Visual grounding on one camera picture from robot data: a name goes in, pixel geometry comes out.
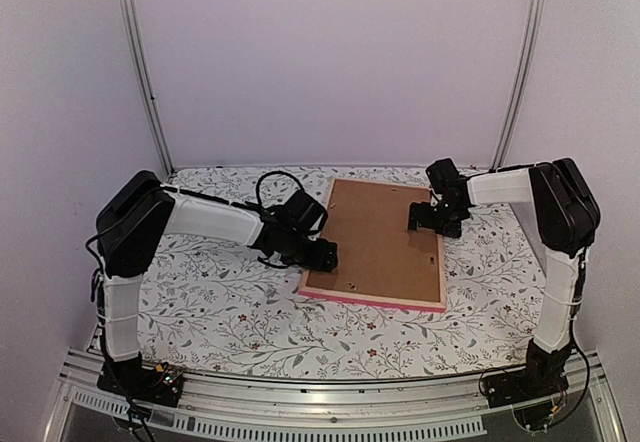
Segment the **pink picture frame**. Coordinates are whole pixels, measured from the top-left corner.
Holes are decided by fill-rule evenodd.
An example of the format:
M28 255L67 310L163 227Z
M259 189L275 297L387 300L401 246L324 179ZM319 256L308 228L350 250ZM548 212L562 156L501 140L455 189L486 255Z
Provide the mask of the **pink picture frame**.
M429 202L425 186L335 178L329 218L320 236L337 244L330 273L307 271L306 297L382 308L443 313L447 297L444 240L432 230L408 229L413 202Z

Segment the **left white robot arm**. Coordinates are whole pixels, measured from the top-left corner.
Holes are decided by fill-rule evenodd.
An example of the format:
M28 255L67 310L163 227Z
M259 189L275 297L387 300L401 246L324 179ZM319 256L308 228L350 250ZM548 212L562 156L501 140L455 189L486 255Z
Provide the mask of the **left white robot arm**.
M128 396L148 388L138 342L139 295L164 237L232 242L260 252L264 265L278 256L278 269L331 273L338 248L319 235L328 218L302 185L285 202L268 206L260 196L232 202L164 184L147 170L135 174L99 212L96 233L85 244L98 264L92 297L111 381Z

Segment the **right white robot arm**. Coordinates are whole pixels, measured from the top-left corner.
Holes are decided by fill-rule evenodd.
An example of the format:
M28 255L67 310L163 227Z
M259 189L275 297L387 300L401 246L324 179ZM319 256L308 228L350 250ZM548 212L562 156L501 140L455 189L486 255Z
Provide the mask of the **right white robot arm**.
M464 176L449 158L426 169L433 201L412 202L407 229L458 239L462 222L479 206L529 204L546 257L541 318L526 354L517 389L537 398L576 348L573 321L582 303L586 264L601 211L576 162L561 158Z

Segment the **floral patterned table mat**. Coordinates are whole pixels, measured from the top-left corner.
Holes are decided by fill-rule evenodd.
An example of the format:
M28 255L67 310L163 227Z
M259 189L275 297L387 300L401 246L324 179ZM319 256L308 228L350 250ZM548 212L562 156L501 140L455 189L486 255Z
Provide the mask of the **floral patterned table mat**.
M543 272L509 204L474 208L444 243L446 311L302 296L296 269L197 236L160 243L141 286L147 361L300 379L458 374L523 361L541 318Z

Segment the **right aluminium corner post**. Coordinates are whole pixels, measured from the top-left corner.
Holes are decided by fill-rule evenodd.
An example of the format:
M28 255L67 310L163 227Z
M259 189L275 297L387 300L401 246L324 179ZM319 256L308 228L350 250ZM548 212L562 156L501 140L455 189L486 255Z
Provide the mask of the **right aluminium corner post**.
M511 141L518 122L519 112L524 99L527 80L534 59L535 47L545 0L529 0L523 38L516 64L515 78L509 95L504 120L499 132L498 142L492 158L491 170L505 165Z

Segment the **aluminium corner post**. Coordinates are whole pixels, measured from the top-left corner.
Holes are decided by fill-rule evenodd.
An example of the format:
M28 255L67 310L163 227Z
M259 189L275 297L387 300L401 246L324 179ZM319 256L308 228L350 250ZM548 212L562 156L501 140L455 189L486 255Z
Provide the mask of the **aluminium corner post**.
M152 141L166 177L175 173L167 138L162 127L155 91L146 61L142 32L137 17L135 0L119 0L124 29L132 57L137 84L146 114Z
M534 59L535 47L545 0L529 0L523 38L516 64L515 78L509 95L504 120L499 132L498 142L492 158L491 170L505 165L511 141L518 122L519 112L524 99L527 80Z

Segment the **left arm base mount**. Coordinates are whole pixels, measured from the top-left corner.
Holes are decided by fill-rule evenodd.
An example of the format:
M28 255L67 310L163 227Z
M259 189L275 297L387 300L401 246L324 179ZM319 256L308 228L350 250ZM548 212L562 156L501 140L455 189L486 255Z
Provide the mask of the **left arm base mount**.
M145 368L140 358L123 362L105 361L97 388L133 401L176 408L184 386L180 370L167 363Z

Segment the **aluminium front rail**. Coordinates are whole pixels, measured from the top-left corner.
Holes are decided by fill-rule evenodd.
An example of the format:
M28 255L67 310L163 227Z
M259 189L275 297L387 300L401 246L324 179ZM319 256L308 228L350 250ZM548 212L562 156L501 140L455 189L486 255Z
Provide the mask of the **aluminium front rail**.
M487 374L297 381L188 372L176 407L147 420L101 391L101 358L70 350L60 369L47 441L625 441L596 353L566 366L565 393L491 406Z

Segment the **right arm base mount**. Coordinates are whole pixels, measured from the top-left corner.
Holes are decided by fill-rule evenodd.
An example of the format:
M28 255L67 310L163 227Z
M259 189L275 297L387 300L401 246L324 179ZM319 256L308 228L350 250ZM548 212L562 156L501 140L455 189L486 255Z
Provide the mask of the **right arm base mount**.
M487 369L478 381L479 392L490 408L517 406L512 416L526 432L550 430L562 423L570 412L563 414L569 384L565 365L527 365L517 370Z

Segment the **left aluminium corner post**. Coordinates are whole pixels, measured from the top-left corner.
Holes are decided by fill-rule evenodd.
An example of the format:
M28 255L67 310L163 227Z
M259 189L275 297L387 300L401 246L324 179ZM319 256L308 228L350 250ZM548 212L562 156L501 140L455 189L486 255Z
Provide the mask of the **left aluminium corner post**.
M162 127L155 91L146 61L142 32L137 17L135 0L119 0L124 29L132 57L137 84L146 114L152 141L166 177L175 173L167 138Z

